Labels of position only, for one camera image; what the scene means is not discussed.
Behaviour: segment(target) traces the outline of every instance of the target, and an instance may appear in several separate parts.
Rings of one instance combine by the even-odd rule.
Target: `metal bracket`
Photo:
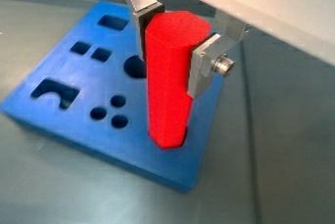
[[[144,61],[144,28],[157,13],[165,12],[165,6],[157,0],[126,0],[132,9],[131,19],[136,29],[139,58]]]
[[[250,26],[215,11],[213,33],[193,50],[187,93],[193,98],[206,90],[211,84],[214,72],[226,76],[234,66],[226,53],[245,37]]]

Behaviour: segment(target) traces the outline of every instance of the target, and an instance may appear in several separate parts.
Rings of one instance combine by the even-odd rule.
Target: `gray table surface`
[[[260,31],[244,56],[261,223],[332,224],[335,67]]]
[[[0,100],[84,15],[91,0],[0,0]],[[241,58],[240,49],[233,58]],[[0,223],[254,223],[245,83],[221,90],[194,189],[179,194],[0,114]]]

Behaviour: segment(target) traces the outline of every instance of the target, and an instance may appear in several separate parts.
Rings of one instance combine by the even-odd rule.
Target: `white panel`
[[[201,0],[335,66],[335,0]]]

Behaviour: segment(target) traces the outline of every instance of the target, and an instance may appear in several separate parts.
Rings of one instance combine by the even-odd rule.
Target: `square hole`
[[[92,53],[92,55],[91,55],[91,58],[92,58],[92,59],[96,59],[96,60],[99,60],[100,62],[104,63],[104,62],[108,60],[110,55],[111,55],[111,51],[110,51],[110,50],[103,49],[103,48],[98,48],[98,49],[94,51],[94,53]]]
[[[111,29],[122,31],[127,25],[128,21],[124,19],[112,17],[112,16],[103,16],[98,22],[99,25],[103,25]]]
[[[69,51],[77,53],[79,55],[84,55],[87,53],[87,51],[88,51],[88,48],[90,48],[90,44],[79,41],[73,45],[73,47],[71,48]]]

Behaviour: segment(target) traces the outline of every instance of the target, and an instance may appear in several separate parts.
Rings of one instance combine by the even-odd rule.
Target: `hole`
[[[120,108],[126,104],[126,97],[122,95],[112,96],[110,104],[115,108]]]
[[[99,20],[98,24],[103,25],[111,29],[115,29],[118,31],[122,31],[127,25],[128,21],[112,17],[112,16],[103,16],[102,19]]]
[[[44,79],[32,91],[31,96],[36,99],[47,93],[56,93],[60,97],[59,108],[65,110],[76,99],[79,92],[79,89],[69,87],[55,80]]]
[[[115,115],[111,119],[111,125],[115,128],[123,128],[128,124],[128,119],[123,115]]]
[[[90,45],[81,41],[79,41],[73,47],[71,48],[71,52],[77,53],[79,55],[84,55],[88,51]]]
[[[98,48],[92,55],[91,55],[91,58],[92,59],[96,59],[99,60],[100,62],[106,62],[110,58],[110,55],[111,55],[111,51],[108,51],[107,49],[103,49],[103,48]]]
[[[146,67],[138,56],[127,58],[123,64],[126,74],[135,79],[146,78]]]
[[[94,108],[91,111],[90,111],[90,117],[92,119],[103,119],[107,115],[107,111],[103,107],[98,107],[98,108]]]

